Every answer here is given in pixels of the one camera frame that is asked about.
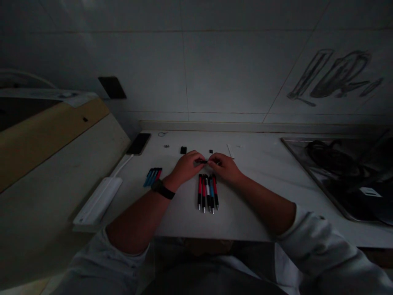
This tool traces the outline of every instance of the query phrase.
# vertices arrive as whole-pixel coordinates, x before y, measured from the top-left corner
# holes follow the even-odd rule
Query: white countertop
[[[332,137],[315,134],[274,134],[242,132],[170,131],[159,137],[156,130],[141,156],[134,156],[118,177],[119,191],[98,227],[75,227],[76,231],[96,231],[108,224],[148,188],[143,187],[150,168],[162,167],[161,179],[176,165],[180,147],[197,150],[208,158],[209,150],[229,155],[231,144],[235,162],[248,177],[275,193],[327,218],[338,231],[358,247],[393,248],[393,227],[353,222],[345,219],[280,141],[281,137]],[[205,167],[201,173],[211,174]],[[263,224],[243,199],[217,177],[219,211],[203,214],[197,209],[198,175],[183,184],[168,207],[157,236],[213,238],[244,241],[271,241]]]

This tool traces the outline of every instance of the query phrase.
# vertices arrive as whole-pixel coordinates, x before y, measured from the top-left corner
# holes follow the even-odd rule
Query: tiled wall
[[[97,77],[117,76],[128,99],[108,106],[128,133],[137,120],[393,123],[391,0],[14,0],[0,13],[1,67],[103,98]]]

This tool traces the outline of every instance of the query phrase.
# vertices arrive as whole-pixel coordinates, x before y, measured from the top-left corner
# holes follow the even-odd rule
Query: graffiti sketch
[[[367,86],[366,89],[363,90],[363,92],[359,95],[359,97],[364,97],[370,92],[374,91],[375,88],[377,88],[379,85],[381,85],[383,78],[379,78],[377,81],[371,83],[370,85]]]
[[[331,55],[332,49],[319,50],[311,60],[303,73],[299,82],[293,91],[288,93],[287,97],[291,100],[300,100],[309,106],[315,107],[316,104],[301,98],[302,94],[310,86],[311,82],[325,66]],[[340,90],[336,95],[337,98],[346,97],[347,93],[363,87],[370,81],[353,82],[353,80],[365,69],[370,63],[371,54],[365,51],[355,50],[345,57],[338,58],[333,63],[330,70],[323,76],[310,93],[312,98],[325,98],[332,95],[335,91]],[[371,83],[361,94],[360,97],[368,95],[374,91],[383,81],[379,78]]]
[[[311,82],[319,74],[319,72],[322,70],[325,64],[328,62],[333,52],[334,52],[333,49],[322,49],[315,54],[314,58],[308,64],[306,70],[304,71],[302,77],[300,78],[299,82],[297,83],[293,91],[288,93],[287,97],[289,99],[300,100],[311,107],[316,106],[315,103],[302,99],[301,96],[306,91],[308,86],[310,86]]]

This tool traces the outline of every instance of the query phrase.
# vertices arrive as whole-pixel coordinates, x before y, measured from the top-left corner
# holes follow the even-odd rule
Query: hand
[[[224,154],[212,154],[209,158],[208,165],[230,184],[236,184],[244,177],[244,174],[240,172],[234,160]]]
[[[167,187],[167,189],[175,191],[178,189],[180,185],[182,185],[186,181],[193,178],[196,174],[198,174],[198,172],[201,171],[203,167],[205,167],[204,164],[199,164],[198,166],[194,166],[194,162],[198,159],[202,161],[206,161],[205,157],[202,156],[200,153],[198,153],[196,150],[193,150],[183,155],[177,161],[177,164],[173,169],[172,173],[169,174],[164,179],[164,184]]]

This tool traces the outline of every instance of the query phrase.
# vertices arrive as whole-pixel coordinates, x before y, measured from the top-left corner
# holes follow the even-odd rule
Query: wrist
[[[179,189],[179,187],[181,185],[181,183],[179,183],[177,177],[175,177],[172,174],[169,174],[167,177],[165,177],[163,179],[163,184],[167,189],[169,189],[171,192],[174,192],[174,193]]]
[[[232,181],[232,186],[236,188],[241,186],[247,178],[248,177],[245,176],[243,173],[240,173],[238,177],[236,177],[235,180]]]

